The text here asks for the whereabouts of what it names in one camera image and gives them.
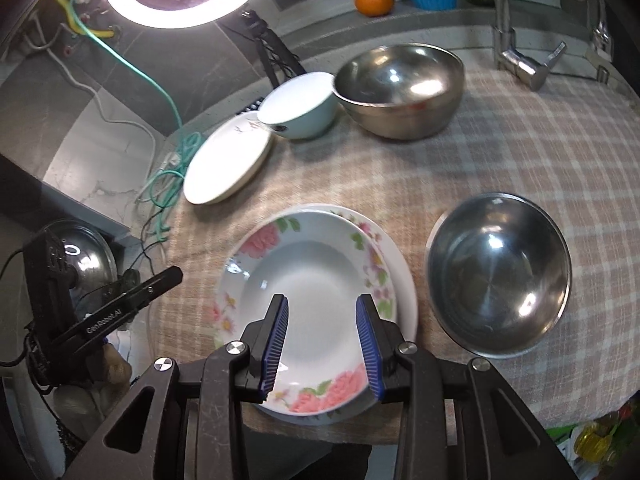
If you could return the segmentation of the left gloved hand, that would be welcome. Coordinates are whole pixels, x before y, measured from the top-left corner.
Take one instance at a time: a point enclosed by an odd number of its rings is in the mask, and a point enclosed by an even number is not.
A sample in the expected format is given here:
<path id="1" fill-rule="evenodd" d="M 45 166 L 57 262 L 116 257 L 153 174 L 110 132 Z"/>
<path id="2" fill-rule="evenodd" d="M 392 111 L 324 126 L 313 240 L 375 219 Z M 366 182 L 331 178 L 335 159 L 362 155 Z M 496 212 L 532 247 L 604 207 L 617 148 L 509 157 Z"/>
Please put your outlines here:
<path id="1" fill-rule="evenodd" d="M 131 365 L 107 342 L 88 359 L 88 382 L 72 382 L 54 390 L 53 406 L 61 422 L 80 440 L 88 441 L 129 391 Z"/>

